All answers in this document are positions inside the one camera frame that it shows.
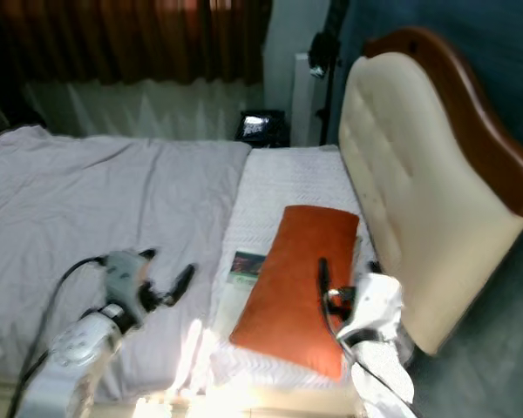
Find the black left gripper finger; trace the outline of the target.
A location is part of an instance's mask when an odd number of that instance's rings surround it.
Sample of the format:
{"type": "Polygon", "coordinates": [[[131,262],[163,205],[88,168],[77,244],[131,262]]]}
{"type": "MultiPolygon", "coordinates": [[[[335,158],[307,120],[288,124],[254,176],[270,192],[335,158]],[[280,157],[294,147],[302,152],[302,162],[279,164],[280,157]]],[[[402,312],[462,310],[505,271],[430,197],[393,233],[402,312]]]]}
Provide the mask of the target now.
{"type": "Polygon", "coordinates": [[[183,294],[186,293],[191,281],[193,281],[196,267],[195,263],[188,264],[188,266],[183,268],[178,274],[174,287],[170,291],[171,302],[179,302],[182,299],[183,294]]]}

